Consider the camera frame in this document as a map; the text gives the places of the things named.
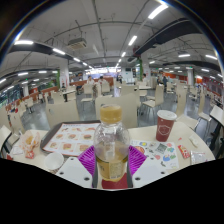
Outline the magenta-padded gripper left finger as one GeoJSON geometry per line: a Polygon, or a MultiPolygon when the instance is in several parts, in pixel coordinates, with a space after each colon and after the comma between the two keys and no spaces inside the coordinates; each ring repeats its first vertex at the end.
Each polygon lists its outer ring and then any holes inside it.
{"type": "Polygon", "coordinates": [[[94,147],[91,146],[78,157],[69,157],[56,175],[81,187],[93,188],[98,181],[96,171],[94,147]]]}

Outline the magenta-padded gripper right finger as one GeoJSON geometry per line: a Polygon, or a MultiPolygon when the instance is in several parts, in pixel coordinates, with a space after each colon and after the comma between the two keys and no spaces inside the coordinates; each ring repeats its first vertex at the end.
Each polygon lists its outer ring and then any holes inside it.
{"type": "Polygon", "coordinates": [[[128,184],[140,188],[168,175],[168,172],[155,159],[147,157],[135,147],[129,147],[128,184]]]}

